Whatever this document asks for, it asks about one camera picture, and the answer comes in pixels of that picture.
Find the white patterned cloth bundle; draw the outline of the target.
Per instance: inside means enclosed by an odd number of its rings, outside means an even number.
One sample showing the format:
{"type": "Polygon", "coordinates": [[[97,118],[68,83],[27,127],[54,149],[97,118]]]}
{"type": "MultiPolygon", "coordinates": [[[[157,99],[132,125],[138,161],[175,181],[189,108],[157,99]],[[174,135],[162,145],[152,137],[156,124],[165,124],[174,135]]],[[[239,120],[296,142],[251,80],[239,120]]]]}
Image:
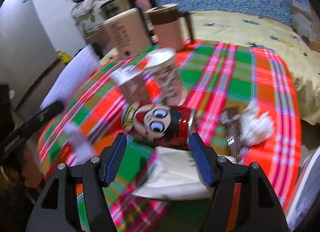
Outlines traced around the white patterned cloth bundle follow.
{"type": "Polygon", "coordinates": [[[84,0],[71,9],[75,26],[84,38],[99,30],[106,20],[101,6],[111,0],[84,0]]]}

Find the pink brown lidded mug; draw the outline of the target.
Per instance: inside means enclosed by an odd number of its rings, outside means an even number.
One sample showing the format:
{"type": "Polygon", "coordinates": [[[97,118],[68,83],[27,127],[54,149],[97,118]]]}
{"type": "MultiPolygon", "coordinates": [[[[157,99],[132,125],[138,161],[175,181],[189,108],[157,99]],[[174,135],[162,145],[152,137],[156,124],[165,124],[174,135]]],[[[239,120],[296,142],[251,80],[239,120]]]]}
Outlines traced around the pink brown lidded mug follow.
{"type": "Polygon", "coordinates": [[[185,43],[180,25],[181,18],[185,20],[191,44],[195,42],[190,13],[179,11],[178,4],[157,6],[145,11],[145,14],[152,23],[160,48],[172,48],[176,52],[184,49],[185,43]]]}

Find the brown bedding package box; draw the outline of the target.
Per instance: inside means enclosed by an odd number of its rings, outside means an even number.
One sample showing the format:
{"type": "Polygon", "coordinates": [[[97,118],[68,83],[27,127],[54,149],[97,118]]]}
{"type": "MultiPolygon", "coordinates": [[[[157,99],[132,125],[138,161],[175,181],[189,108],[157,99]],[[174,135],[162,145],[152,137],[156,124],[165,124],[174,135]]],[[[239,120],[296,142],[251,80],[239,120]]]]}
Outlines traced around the brown bedding package box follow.
{"type": "Polygon", "coordinates": [[[292,28],[312,50],[319,52],[319,18],[309,0],[289,0],[292,28]]]}

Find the grey refrigerator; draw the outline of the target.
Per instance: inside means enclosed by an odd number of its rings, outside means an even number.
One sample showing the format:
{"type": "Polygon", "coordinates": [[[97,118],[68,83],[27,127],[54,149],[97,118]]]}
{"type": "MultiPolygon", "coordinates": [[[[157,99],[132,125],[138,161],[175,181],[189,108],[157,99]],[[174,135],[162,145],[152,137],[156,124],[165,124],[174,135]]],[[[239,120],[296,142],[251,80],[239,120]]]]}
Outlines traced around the grey refrigerator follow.
{"type": "Polygon", "coordinates": [[[1,6],[1,83],[24,120],[40,110],[64,69],[32,0],[5,0],[1,6]]]}

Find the patterned paper cup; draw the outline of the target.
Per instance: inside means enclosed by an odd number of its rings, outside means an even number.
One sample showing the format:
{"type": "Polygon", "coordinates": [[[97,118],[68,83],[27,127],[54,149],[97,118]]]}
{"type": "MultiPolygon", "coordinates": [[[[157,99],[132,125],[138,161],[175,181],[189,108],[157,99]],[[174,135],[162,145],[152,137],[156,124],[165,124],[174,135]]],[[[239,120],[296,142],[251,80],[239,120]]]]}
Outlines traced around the patterned paper cup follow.
{"type": "Polygon", "coordinates": [[[181,106],[187,98],[187,90],[182,85],[176,62],[176,51],[160,48],[150,52],[144,67],[153,75],[161,87],[162,94],[169,106],[181,106]]]}

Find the small clear cup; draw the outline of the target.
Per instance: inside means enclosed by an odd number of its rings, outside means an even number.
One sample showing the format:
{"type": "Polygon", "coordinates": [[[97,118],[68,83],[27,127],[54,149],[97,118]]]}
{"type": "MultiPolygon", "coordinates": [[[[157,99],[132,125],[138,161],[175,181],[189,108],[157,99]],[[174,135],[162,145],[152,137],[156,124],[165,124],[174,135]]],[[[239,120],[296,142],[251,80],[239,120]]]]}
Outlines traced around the small clear cup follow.
{"type": "Polygon", "coordinates": [[[132,65],[122,66],[111,73],[111,79],[127,103],[151,103],[141,69],[132,65]]]}

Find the beige electric kettle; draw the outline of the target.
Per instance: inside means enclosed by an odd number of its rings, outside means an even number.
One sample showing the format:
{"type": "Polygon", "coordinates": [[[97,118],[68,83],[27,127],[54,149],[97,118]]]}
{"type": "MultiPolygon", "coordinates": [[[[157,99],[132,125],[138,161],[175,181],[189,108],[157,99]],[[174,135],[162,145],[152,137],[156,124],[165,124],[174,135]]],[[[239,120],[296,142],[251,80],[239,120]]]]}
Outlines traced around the beige electric kettle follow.
{"type": "Polygon", "coordinates": [[[103,27],[90,35],[86,42],[99,45],[104,55],[116,48],[124,59],[139,56],[153,47],[145,21],[137,8],[107,19],[103,27]]]}

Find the yellow printed bed sheet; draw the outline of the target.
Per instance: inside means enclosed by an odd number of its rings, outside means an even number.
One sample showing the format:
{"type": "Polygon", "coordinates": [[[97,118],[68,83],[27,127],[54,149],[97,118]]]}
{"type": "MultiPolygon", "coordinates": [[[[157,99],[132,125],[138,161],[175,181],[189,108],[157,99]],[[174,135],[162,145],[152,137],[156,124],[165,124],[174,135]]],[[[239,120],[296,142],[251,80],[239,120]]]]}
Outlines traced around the yellow printed bed sheet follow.
{"type": "Polygon", "coordinates": [[[319,53],[310,50],[291,27],[267,18],[223,11],[194,11],[191,18],[197,39],[276,52],[293,79],[300,117],[311,125],[319,123],[319,53]]]}

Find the red cartoon drink can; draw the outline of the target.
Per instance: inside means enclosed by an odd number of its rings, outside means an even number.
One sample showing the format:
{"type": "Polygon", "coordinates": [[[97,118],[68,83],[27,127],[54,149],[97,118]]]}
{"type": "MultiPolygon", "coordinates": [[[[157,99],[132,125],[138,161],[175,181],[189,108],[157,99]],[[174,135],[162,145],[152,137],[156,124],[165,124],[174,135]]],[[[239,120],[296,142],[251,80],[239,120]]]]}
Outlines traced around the red cartoon drink can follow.
{"type": "Polygon", "coordinates": [[[190,135],[197,129],[196,110],[136,101],[124,110],[121,127],[141,144],[188,151],[190,135]]]}

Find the white tissue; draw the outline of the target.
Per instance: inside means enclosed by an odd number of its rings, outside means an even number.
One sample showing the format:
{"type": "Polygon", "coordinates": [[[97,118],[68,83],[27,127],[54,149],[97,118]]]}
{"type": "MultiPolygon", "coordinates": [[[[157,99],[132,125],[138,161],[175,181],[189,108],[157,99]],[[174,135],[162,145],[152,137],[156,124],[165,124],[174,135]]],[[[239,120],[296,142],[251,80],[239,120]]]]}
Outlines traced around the white tissue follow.
{"type": "Polygon", "coordinates": [[[274,121],[268,112],[260,114],[257,100],[251,100],[240,116],[241,141],[246,147],[260,144],[274,134],[274,121]]]}

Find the white paper napkin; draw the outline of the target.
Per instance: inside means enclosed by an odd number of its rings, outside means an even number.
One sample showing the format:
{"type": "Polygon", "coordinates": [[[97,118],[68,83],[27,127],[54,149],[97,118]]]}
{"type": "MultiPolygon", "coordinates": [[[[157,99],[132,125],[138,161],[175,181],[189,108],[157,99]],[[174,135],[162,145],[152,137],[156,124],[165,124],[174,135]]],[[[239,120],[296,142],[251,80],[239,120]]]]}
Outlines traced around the white paper napkin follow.
{"type": "Polygon", "coordinates": [[[202,181],[190,152],[157,146],[155,156],[148,179],[134,196],[170,201],[211,198],[214,190],[202,181]]]}

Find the red green plaid tablecloth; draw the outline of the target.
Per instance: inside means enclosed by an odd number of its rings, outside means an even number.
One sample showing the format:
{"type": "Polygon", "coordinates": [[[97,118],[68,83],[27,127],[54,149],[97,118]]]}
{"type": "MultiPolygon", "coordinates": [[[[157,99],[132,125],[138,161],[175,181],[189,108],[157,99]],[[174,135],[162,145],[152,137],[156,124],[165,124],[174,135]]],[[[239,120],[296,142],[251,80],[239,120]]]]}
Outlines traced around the red green plaid tablecloth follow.
{"type": "MultiPolygon", "coordinates": [[[[197,112],[198,132],[206,145],[226,154],[224,130],[218,111],[225,107],[244,110],[252,100],[261,113],[274,121],[274,134],[252,146],[244,162],[256,161],[267,174],[279,201],[287,208],[296,183],[302,147],[297,94],[285,62],[273,51],[223,42],[197,40],[176,56],[185,105],[197,112]]],[[[67,110],[45,128],[37,146],[45,179],[57,165],[72,165],[76,157],[64,127],[73,123],[88,137],[97,152],[121,130],[126,100],[111,80],[121,66],[144,67],[144,56],[129,60],[112,58],[73,96],[67,110]]],[[[119,231],[198,231],[208,210],[207,200],[164,202],[132,196],[150,173],[155,160],[150,147],[129,140],[116,180],[104,190],[119,231]]]]}

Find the white round trash bin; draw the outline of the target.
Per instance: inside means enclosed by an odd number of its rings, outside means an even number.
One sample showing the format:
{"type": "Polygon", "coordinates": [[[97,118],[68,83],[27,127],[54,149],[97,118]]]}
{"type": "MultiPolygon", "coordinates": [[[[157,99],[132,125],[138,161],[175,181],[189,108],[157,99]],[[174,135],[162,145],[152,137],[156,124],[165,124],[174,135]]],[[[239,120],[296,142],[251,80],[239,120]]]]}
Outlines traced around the white round trash bin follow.
{"type": "Polygon", "coordinates": [[[302,164],[286,220],[289,231],[319,231],[319,149],[302,164]]]}

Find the silver snack wrapper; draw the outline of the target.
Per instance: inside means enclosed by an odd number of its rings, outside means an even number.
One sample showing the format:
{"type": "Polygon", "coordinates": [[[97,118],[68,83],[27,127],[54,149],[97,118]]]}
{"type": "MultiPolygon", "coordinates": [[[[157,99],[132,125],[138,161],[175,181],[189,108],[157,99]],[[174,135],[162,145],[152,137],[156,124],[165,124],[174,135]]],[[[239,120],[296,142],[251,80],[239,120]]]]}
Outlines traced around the silver snack wrapper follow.
{"type": "Polygon", "coordinates": [[[229,154],[239,162],[241,160],[243,144],[241,141],[238,107],[225,108],[220,114],[220,122],[226,131],[226,142],[229,154]]]}

